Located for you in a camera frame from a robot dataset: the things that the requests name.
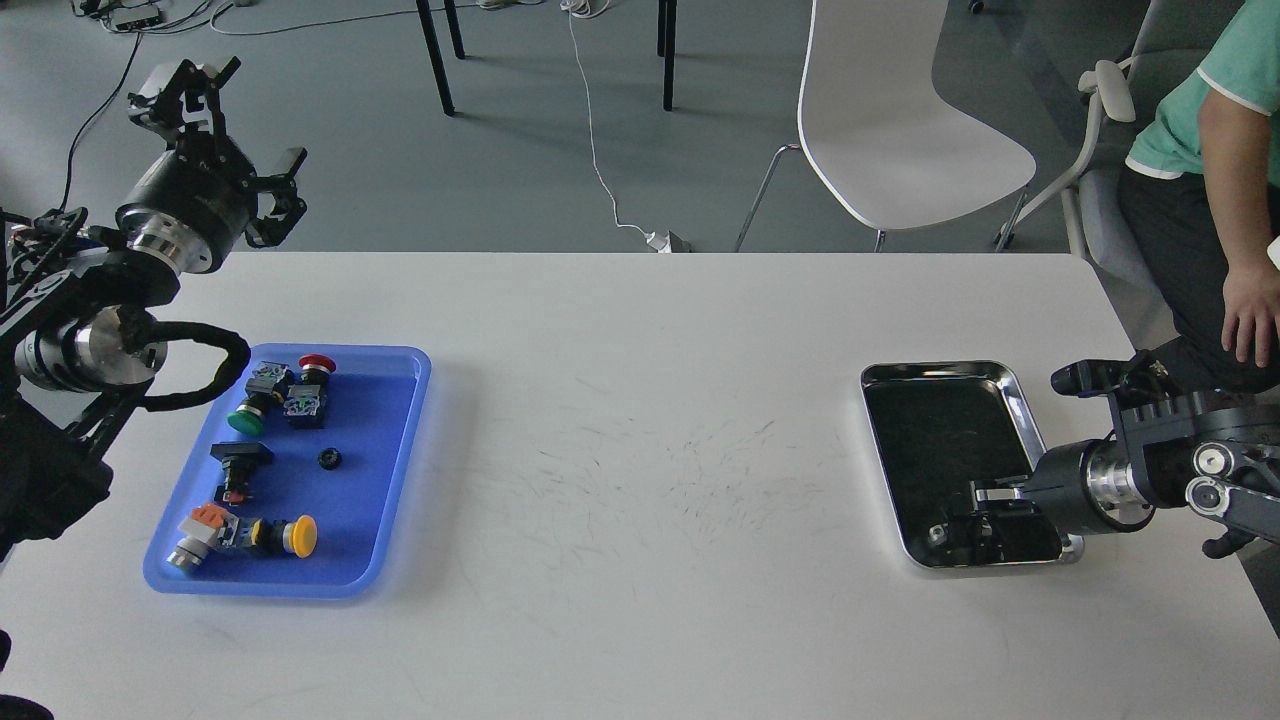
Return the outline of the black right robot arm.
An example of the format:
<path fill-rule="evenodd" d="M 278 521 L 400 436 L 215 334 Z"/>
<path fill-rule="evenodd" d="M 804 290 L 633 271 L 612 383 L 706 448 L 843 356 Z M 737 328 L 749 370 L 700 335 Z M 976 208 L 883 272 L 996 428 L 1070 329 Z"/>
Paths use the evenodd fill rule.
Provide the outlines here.
<path fill-rule="evenodd" d="M 1277 542 L 1276 404 L 1180 389 L 1147 351 L 1069 364 L 1051 386 L 1105 397 L 1112 433 L 1051 448 L 1023 477 L 975 484 L 980 521 L 1041 518 L 1062 537 L 1102 536 L 1140 530 L 1160 509 L 1189 509 L 1222 529 L 1202 544 L 1210 559 Z"/>

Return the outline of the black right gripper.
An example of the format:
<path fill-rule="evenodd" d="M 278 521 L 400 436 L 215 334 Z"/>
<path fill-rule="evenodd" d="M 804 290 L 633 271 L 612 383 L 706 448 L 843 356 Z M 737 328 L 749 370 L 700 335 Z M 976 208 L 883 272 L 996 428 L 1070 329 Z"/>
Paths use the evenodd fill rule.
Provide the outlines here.
<path fill-rule="evenodd" d="M 1027 482 L 973 480 L 975 506 L 1030 502 L 1060 530 L 1074 536 L 1124 534 L 1151 523 L 1151 503 L 1138 491 L 1130 462 L 1114 439 L 1088 439 L 1047 451 Z"/>

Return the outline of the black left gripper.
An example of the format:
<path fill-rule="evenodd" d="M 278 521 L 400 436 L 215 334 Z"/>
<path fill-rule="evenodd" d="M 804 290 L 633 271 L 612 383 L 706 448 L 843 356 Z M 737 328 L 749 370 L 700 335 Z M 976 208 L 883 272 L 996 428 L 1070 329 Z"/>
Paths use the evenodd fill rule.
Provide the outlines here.
<path fill-rule="evenodd" d="M 219 96 L 239 67 L 237 56 L 219 64 L 161 64 L 128 96 L 131 122 L 164 138 L 166 151 L 116 209 L 116 227 L 132 246 L 168 249 L 178 272 L 216 272 L 243 233 L 251 249 L 278 247 L 308 209 L 296 182 L 306 147 L 287 149 L 278 173 L 250 176 L 242 186 L 214 172 L 243 169 Z M 253 217 L 262 193 L 273 206 Z"/>

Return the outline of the person's hand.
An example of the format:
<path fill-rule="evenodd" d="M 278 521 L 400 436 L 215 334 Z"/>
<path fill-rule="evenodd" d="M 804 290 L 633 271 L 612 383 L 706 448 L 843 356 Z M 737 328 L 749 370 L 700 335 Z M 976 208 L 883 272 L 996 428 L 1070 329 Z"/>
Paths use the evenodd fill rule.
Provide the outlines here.
<path fill-rule="evenodd" d="M 1277 270 L 1274 266 L 1231 266 L 1222 286 L 1222 350 L 1238 363 L 1270 366 L 1277 346 Z"/>

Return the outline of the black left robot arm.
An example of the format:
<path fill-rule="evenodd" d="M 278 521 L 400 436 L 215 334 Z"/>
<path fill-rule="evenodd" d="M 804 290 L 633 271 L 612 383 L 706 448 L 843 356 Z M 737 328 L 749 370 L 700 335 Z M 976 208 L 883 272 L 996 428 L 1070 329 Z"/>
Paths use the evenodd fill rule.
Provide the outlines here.
<path fill-rule="evenodd" d="M 109 495 L 106 451 L 131 416 L 209 404 L 250 364 L 236 332 L 161 322 L 184 274 L 216 272 L 237 240 L 275 247 L 307 210 L 287 149 L 260 173 L 227 132 L 220 92 L 239 68 L 157 67 L 128 102 L 164 152 L 116 209 L 4 214 L 3 555 L 59 538 Z"/>

